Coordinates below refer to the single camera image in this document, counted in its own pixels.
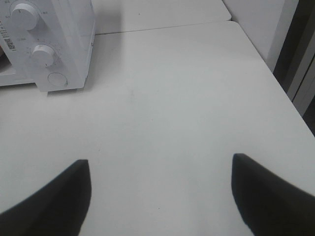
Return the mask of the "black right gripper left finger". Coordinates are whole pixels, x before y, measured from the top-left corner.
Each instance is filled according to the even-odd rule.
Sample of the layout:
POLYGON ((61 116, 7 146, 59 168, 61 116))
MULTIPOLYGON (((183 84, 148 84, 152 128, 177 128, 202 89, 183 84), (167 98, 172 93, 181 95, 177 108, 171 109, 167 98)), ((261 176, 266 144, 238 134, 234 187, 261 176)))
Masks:
POLYGON ((37 192, 0 215, 2 236, 77 236, 92 195, 89 162, 75 161, 37 192))

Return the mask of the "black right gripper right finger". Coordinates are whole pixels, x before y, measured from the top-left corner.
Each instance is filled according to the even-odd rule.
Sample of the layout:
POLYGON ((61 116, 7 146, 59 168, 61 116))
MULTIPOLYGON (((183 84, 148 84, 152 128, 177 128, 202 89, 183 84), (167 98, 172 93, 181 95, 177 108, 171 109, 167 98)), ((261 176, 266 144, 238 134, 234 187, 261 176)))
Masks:
POLYGON ((232 159, 231 189, 255 236, 313 236, 315 198, 242 153, 232 159))

